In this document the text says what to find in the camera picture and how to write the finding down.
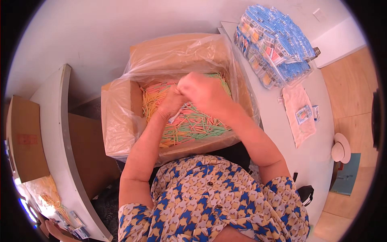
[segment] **white table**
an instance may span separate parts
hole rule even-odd
[[[221,24],[222,27],[218,28],[219,32],[228,35],[234,45],[237,23],[221,22]],[[319,106],[321,120],[316,123],[317,132],[296,149],[285,106],[278,103],[281,89],[266,89],[243,57],[242,52],[236,48],[235,50],[234,54],[244,67],[247,80],[254,92],[265,133],[283,154],[290,174],[298,172],[297,187],[312,185],[314,188],[313,202],[306,208],[310,224],[316,225],[328,196],[334,164],[330,155],[334,137],[333,115],[321,71],[316,68],[302,82],[312,105]]]
[[[97,215],[80,180],[72,152],[68,129],[68,83],[71,67],[54,72],[33,94],[31,101],[40,105],[40,129],[48,169],[67,212],[74,211],[86,225],[91,238],[111,241],[113,236]],[[52,210],[42,210],[58,220]]]

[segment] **wooden floor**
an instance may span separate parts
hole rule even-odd
[[[373,179],[377,151],[373,148],[371,110],[377,77],[367,47],[321,69],[332,106],[335,133],[344,134],[351,153],[361,153],[351,196],[329,192],[314,230],[322,241],[338,241],[357,215]]]

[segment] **patterned shirt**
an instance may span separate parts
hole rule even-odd
[[[152,208],[131,203],[119,209],[119,241],[213,241],[227,225],[258,241],[305,241],[310,231],[291,178],[258,184],[218,156],[165,164],[151,196]]]

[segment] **white wall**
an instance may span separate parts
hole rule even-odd
[[[321,51],[321,55],[315,59],[317,68],[323,68],[366,46],[364,36],[352,17],[346,18],[310,43],[318,46]]]
[[[339,0],[47,0],[21,39],[6,97],[30,98],[68,63],[69,105],[83,102],[121,76],[130,45],[176,33],[217,33],[220,21],[238,22],[255,3],[289,14],[310,40],[350,16]],[[312,14],[317,8],[324,22]]]

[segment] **white towel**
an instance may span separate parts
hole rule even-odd
[[[316,132],[313,117],[308,118],[305,122],[298,125],[296,112],[305,105],[312,108],[310,99],[301,84],[293,88],[283,88],[282,95],[284,98],[286,115],[288,116],[291,132],[293,133],[294,142],[298,149],[304,140]]]

